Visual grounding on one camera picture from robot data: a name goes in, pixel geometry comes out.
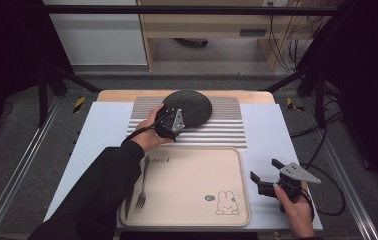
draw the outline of white wall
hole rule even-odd
[[[135,0],[44,0],[45,4],[136,5]],[[137,15],[51,14],[72,65],[146,65]]]

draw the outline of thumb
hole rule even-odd
[[[282,203],[285,210],[289,209],[292,205],[292,202],[286,192],[277,183],[273,184],[273,188],[274,193],[276,193],[277,199],[279,199],[280,203]]]

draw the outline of striped placemat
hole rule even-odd
[[[247,149],[242,114],[237,98],[209,97],[213,106],[211,118],[200,127],[185,128],[177,142],[167,146],[234,147]],[[162,103],[164,97],[138,97],[133,106],[127,136],[149,115],[152,108]]]

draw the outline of rectangular tray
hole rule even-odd
[[[136,209],[142,176],[135,184],[128,226],[244,226],[250,218],[242,163],[234,148],[159,147],[145,182],[146,202]]]

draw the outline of cartoon rabbit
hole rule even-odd
[[[221,191],[218,194],[217,215],[238,215],[238,204],[232,192]]]

